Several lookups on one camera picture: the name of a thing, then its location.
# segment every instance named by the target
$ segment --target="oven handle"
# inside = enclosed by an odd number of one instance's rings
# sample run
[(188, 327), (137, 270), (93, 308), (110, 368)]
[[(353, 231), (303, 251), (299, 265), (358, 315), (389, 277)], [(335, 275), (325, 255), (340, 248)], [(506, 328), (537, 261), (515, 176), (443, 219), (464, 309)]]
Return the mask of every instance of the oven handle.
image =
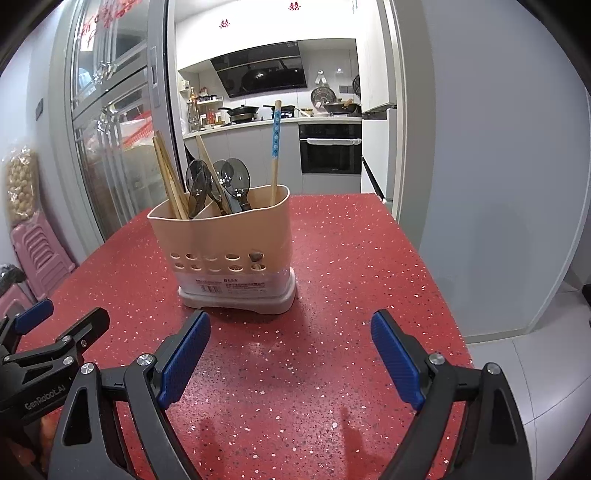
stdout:
[(300, 142), (305, 142), (308, 145), (319, 145), (323, 147), (329, 147), (332, 145), (344, 145), (346, 147), (361, 145), (360, 138), (302, 138)]

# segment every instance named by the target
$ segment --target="glass door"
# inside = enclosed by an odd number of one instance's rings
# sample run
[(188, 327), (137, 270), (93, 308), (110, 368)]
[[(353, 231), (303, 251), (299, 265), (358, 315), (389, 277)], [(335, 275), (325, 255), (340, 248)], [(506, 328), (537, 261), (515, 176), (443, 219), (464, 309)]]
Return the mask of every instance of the glass door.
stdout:
[(152, 146), (147, 69), (103, 95), (73, 126), (86, 193), (104, 239), (166, 199)]
[(72, 67), (74, 118), (147, 65), (149, 5), (150, 0), (80, 1)]
[(169, 81), (167, 48), (168, 38), (174, 42), (174, 5), (79, 0), (76, 8), (67, 86), (72, 152), (80, 169), (78, 187), (106, 240), (166, 199), (154, 131), (160, 131), (180, 172), (173, 142), (180, 115), (173, 119), (170, 92), (176, 92), (176, 81)]

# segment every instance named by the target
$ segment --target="plastic bag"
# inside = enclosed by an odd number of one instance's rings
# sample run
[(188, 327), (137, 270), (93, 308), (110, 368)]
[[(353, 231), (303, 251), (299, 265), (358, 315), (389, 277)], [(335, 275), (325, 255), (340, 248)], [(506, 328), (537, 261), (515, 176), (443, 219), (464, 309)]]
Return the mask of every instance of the plastic bag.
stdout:
[(8, 217), (13, 227), (40, 209), (37, 155), (27, 146), (13, 149), (3, 160), (8, 193)]
[(15, 283), (22, 283), (27, 279), (25, 272), (13, 264), (0, 265), (0, 297)]

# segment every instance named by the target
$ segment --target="floor tile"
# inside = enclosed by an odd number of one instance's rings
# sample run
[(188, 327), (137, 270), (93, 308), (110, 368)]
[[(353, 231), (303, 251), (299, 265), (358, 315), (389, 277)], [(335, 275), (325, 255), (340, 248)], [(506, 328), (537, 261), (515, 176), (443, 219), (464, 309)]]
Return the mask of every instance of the floor tile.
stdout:
[(542, 327), (513, 338), (534, 417), (566, 398), (591, 375), (591, 310), (580, 292), (554, 297)]
[(531, 469), (533, 472), (533, 479), (535, 480), (535, 466), (537, 456), (537, 442), (535, 440), (535, 420), (523, 425), (525, 436), (527, 437), (527, 444), (530, 447)]
[(482, 368), (487, 362), (495, 362), (501, 366), (515, 397), (521, 421), (531, 422), (534, 419), (534, 413), (531, 408), (530, 392), (512, 340), (473, 343), (468, 345), (468, 350), (475, 368)]
[(536, 480), (547, 480), (579, 436), (591, 412), (591, 378), (536, 418)]

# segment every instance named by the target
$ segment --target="pink stool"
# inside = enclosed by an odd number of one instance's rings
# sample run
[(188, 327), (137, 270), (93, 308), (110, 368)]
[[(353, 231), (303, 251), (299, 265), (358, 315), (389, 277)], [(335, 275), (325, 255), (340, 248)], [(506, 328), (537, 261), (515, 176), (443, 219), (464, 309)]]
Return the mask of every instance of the pink stool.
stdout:
[(33, 306), (29, 297), (21, 290), (21, 287), (13, 285), (0, 297), (0, 318), (4, 318), (11, 307), (16, 305), (20, 305), (24, 310), (28, 310)]
[(46, 298), (76, 268), (42, 212), (17, 225), (10, 237), (37, 300)]

